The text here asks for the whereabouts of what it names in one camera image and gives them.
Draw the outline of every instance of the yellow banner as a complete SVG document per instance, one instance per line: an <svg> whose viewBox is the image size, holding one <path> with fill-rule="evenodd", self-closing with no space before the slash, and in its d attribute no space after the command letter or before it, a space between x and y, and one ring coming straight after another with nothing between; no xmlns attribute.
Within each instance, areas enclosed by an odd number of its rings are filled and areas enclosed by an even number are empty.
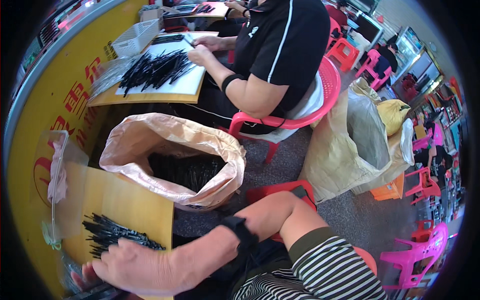
<svg viewBox="0 0 480 300"><path fill-rule="evenodd" d="M99 64L116 57L112 41L139 21L144 4L147 1L127 0L68 42L35 84L15 130L7 169L12 214L30 260L57 298L63 296L60 252L45 243L38 217L51 210L47 200L51 155L36 157L38 139L44 130L67 130L70 139L91 154L108 107L86 107L89 88Z"/></svg>

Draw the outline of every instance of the glass display case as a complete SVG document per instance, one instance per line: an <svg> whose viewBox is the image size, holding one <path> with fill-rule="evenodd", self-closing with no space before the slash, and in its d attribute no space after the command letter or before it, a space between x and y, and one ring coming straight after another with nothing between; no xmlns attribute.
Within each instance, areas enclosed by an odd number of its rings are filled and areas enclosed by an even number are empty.
<svg viewBox="0 0 480 300"><path fill-rule="evenodd" d="M396 54L398 68L397 71L390 76L392 84L400 79L405 71L420 58L420 52L423 49L422 42L420 42L410 27L405 28L403 33L398 37L396 45L398 46L398 52Z"/></svg>

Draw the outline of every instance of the pile of black rods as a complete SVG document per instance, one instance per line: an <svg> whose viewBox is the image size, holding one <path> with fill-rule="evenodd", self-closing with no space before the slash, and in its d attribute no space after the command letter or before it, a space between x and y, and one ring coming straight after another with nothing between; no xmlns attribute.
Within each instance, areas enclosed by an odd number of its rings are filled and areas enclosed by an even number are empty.
<svg viewBox="0 0 480 300"><path fill-rule="evenodd" d="M125 87L123 97L126 97L132 87L142 84L144 84L142 91L151 85L158 89L168 80L169 84L172 84L190 72L195 67L191 67L192 65L187 52L183 50L162 53L154 58L147 52L124 74L119 87Z"/></svg>
<svg viewBox="0 0 480 300"><path fill-rule="evenodd" d="M165 250L159 243L150 240L145 233L139 233L122 225L119 225L104 215L92 214L92 216L85 216L92 222L83 221L85 229L93 233L86 240L92 240L97 245L91 245L93 250L90 252L94 258L100 258L102 252L107 252L110 245L118 244L120 238L132 240L142 246L153 250Z"/></svg>
<svg viewBox="0 0 480 300"><path fill-rule="evenodd" d="M170 42L180 42L181 40L183 40L183 35L159 36L152 40L152 45L170 43Z"/></svg>

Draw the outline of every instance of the wall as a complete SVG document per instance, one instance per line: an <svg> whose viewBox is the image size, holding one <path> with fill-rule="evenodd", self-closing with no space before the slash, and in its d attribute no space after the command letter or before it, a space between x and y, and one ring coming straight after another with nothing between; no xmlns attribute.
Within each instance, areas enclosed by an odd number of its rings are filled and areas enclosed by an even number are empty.
<svg viewBox="0 0 480 300"><path fill-rule="evenodd" d="M383 36L385 40L398 32L401 26L411 27L427 47L429 42L435 44L437 51L432 52L446 78L455 76L459 82L461 81L450 47L425 10L415 0L381 0L373 14L374 19L380 15L384 17L384 23L379 24L385 28Z"/></svg>

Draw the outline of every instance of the white plastic basket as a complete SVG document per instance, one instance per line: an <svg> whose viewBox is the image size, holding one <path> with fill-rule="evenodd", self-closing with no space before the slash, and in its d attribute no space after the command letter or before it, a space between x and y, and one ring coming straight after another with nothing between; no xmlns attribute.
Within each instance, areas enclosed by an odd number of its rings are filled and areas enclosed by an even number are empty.
<svg viewBox="0 0 480 300"><path fill-rule="evenodd" d="M158 20L153 19L134 24L122 33L113 43L113 49L119 57L142 52L146 45L158 35Z"/></svg>

